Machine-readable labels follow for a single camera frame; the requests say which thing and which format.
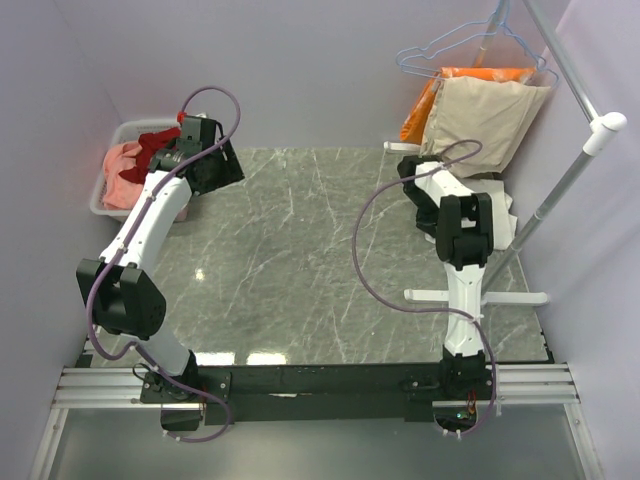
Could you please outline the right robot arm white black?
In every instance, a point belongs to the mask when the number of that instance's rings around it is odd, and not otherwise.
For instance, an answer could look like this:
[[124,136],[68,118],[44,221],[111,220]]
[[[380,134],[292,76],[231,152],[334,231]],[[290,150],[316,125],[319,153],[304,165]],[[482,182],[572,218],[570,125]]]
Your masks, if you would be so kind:
[[433,238],[447,285],[447,331],[439,387],[460,399],[489,380],[481,323],[481,289],[494,250],[492,200],[441,167],[436,156],[405,156],[397,166],[404,194],[417,207],[416,227]]

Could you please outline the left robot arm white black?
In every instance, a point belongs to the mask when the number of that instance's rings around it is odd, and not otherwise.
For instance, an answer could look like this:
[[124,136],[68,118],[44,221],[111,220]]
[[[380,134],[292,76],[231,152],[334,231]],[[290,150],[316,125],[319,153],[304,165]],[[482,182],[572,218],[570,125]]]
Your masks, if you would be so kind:
[[166,236],[194,196],[240,182],[244,173],[220,122],[182,114],[169,140],[150,158],[141,194],[116,238],[96,260],[82,260],[76,279],[85,303],[88,336],[105,359],[96,332],[127,338],[151,369],[164,376],[176,401],[193,399],[200,388],[194,353],[165,325],[167,302],[151,278]]

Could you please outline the white floral print t-shirt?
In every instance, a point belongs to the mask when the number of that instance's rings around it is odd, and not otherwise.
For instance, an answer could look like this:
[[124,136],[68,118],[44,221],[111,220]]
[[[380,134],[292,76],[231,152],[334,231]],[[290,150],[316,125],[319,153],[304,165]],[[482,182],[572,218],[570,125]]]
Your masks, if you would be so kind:
[[518,218],[510,213],[513,199],[505,192],[504,183],[492,179],[471,179],[466,186],[477,193],[487,193],[492,202],[494,248],[506,250],[515,238]]

